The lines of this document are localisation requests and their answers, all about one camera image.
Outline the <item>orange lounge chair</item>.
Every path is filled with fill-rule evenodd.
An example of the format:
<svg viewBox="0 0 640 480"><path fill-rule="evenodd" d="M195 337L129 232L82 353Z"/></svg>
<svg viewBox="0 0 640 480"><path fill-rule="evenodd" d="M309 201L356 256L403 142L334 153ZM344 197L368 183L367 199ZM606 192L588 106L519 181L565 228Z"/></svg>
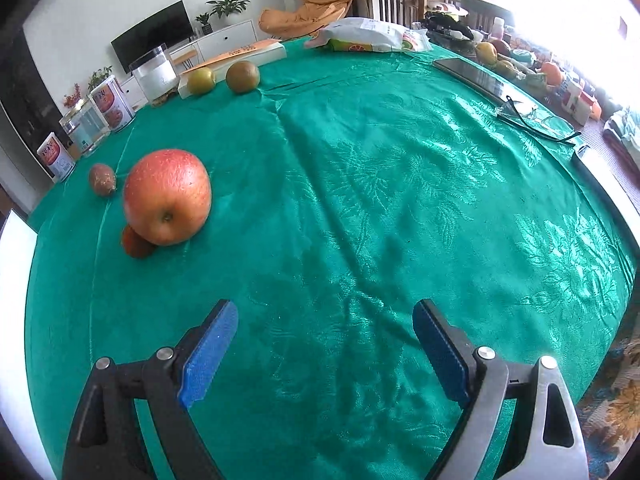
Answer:
<svg viewBox="0 0 640 480"><path fill-rule="evenodd" d="M346 18L354 0L303 0L294 12L265 9L258 26L265 34L290 40L308 36L337 20Z"/></svg>

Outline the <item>dark tablet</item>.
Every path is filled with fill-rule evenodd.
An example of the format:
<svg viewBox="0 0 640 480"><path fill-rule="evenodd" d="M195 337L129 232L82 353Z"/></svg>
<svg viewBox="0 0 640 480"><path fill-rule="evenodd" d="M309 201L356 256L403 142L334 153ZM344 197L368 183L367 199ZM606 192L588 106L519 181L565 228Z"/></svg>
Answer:
<svg viewBox="0 0 640 480"><path fill-rule="evenodd" d="M438 58L433 65L498 105L514 105L521 115L530 114L538 107L528 94L521 92L510 82L502 81L464 58Z"/></svg>

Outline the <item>tall red-white can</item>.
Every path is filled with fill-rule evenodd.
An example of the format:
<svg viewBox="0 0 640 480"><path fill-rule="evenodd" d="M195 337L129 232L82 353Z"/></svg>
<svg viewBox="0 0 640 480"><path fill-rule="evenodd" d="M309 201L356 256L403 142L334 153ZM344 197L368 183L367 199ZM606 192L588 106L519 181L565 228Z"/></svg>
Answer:
<svg viewBox="0 0 640 480"><path fill-rule="evenodd" d="M134 120L134 110L114 76L108 76L93 88L89 98L111 132L122 130Z"/></svg>

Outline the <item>small orange tangerine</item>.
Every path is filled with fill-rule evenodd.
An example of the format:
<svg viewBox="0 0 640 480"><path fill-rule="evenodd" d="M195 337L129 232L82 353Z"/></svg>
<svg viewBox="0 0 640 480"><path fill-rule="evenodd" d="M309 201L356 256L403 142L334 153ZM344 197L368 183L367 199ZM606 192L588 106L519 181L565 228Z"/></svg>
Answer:
<svg viewBox="0 0 640 480"><path fill-rule="evenodd" d="M129 224L122 230L120 242L126 254L136 259L148 258L156 249L156 245L140 236Z"/></svg>

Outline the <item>white box orange cover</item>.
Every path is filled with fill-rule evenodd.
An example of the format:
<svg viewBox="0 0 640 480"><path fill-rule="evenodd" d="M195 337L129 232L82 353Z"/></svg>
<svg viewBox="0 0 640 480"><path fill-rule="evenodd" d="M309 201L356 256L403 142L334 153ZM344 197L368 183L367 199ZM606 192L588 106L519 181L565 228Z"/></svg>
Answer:
<svg viewBox="0 0 640 480"><path fill-rule="evenodd" d="M214 81L218 82L224 79L229 67L236 62L248 61L256 66L262 66L272 62L279 61L286 57L286 49L281 41L277 39L265 39L250 44L249 46L240 47L226 53L214 56L209 60L189 68L180 74L178 85L178 95L181 99L192 96L192 92L188 89L189 76L200 70L201 68L209 68L213 75Z"/></svg>

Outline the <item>clear jar gold lid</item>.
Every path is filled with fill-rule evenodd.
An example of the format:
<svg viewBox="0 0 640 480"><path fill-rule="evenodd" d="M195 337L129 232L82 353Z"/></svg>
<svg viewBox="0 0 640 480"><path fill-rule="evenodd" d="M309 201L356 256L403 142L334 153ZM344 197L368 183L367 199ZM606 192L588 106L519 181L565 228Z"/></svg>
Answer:
<svg viewBox="0 0 640 480"><path fill-rule="evenodd" d="M81 156L91 154L110 133L110 128L93 102L80 99L60 119L60 126Z"/></svg>

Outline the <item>white plastic snack bag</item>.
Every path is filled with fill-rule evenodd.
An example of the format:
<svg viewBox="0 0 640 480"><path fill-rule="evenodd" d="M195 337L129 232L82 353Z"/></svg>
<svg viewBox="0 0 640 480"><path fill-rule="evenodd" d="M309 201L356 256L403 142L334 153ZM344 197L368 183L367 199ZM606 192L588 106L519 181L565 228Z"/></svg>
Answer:
<svg viewBox="0 0 640 480"><path fill-rule="evenodd" d="M328 47L341 52L426 52L423 32L372 18L342 18L320 29L304 43L306 49Z"/></svg>

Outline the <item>brown round pear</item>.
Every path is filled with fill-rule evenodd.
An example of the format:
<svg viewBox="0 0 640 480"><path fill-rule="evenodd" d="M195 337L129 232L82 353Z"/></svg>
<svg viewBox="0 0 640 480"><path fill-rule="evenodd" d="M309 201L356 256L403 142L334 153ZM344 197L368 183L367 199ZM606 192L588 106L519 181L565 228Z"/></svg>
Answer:
<svg viewBox="0 0 640 480"><path fill-rule="evenodd" d="M252 62L236 62L227 70L226 83L236 94L253 91L260 84L259 68Z"/></svg>

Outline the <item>eyeglasses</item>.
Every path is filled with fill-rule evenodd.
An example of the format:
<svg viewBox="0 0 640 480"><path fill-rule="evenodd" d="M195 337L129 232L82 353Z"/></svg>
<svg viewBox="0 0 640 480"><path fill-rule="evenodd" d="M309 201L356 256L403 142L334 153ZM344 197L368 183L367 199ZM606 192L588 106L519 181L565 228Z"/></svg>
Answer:
<svg viewBox="0 0 640 480"><path fill-rule="evenodd" d="M582 132L575 129L566 119L550 113L532 100L512 98L497 107L496 115L511 126L522 128L538 140L556 144L582 144Z"/></svg>

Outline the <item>green tablecloth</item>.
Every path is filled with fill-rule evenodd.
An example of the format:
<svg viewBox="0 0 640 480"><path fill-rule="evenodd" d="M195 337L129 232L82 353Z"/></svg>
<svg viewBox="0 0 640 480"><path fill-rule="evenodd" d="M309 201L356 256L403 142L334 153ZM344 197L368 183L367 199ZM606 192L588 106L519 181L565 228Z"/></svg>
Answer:
<svg viewBox="0 0 640 480"><path fill-rule="evenodd" d="M508 360L551 354L574 398L596 374L637 260L567 124L504 122L440 47L286 50L244 96L140 110L30 216L28 382L54 470L94 362L144 360L221 299L238 331L191 414L230 479L423 478L459 417L413 333L423 298ZM131 258L122 198L88 173L125 179L162 148L201 159L212 211Z"/></svg>

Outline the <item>potted green plant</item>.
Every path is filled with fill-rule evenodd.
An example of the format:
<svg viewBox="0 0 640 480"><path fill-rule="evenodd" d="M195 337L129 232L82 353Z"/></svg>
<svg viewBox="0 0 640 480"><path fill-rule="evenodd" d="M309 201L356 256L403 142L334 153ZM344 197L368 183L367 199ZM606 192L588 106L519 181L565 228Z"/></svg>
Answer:
<svg viewBox="0 0 640 480"><path fill-rule="evenodd" d="M242 22L244 13L252 0L208 0L208 16L220 27L228 27Z"/></svg>

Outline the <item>red apple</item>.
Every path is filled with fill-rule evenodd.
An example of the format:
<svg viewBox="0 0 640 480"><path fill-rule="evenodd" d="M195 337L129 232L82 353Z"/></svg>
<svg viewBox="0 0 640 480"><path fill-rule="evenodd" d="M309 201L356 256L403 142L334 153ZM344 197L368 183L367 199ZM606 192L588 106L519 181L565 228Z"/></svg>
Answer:
<svg viewBox="0 0 640 480"><path fill-rule="evenodd" d="M127 223L156 246L190 240L212 209L212 184L204 164L190 152L165 148L145 155L124 187Z"/></svg>

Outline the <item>green-yellow orange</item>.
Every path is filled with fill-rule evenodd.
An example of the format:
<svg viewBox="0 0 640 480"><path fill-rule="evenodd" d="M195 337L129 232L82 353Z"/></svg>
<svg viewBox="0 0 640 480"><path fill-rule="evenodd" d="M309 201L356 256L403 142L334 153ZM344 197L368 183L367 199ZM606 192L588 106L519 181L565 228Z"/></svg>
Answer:
<svg viewBox="0 0 640 480"><path fill-rule="evenodd" d="M189 74L186 88L192 96L201 96L215 88L215 74L208 67L198 68Z"/></svg>

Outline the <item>brown kiwi fruit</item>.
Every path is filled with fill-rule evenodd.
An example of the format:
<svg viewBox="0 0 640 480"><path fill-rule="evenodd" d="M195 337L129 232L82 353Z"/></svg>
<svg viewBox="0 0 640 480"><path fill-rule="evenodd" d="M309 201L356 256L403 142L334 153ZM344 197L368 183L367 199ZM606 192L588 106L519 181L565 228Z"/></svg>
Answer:
<svg viewBox="0 0 640 480"><path fill-rule="evenodd" d="M96 195L110 196L117 188L114 170L105 164L94 164L89 172L89 183Z"/></svg>

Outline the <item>clear jar black lid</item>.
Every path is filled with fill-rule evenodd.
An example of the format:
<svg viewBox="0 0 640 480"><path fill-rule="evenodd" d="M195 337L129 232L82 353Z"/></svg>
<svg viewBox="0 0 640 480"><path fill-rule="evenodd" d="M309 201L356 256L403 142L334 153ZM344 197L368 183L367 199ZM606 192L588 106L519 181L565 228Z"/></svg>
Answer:
<svg viewBox="0 0 640 480"><path fill-rule="evenodd" d="M129 65L129 70L153 106L162 104L178 90L180 78L164 44L136 58Z"/></svg>

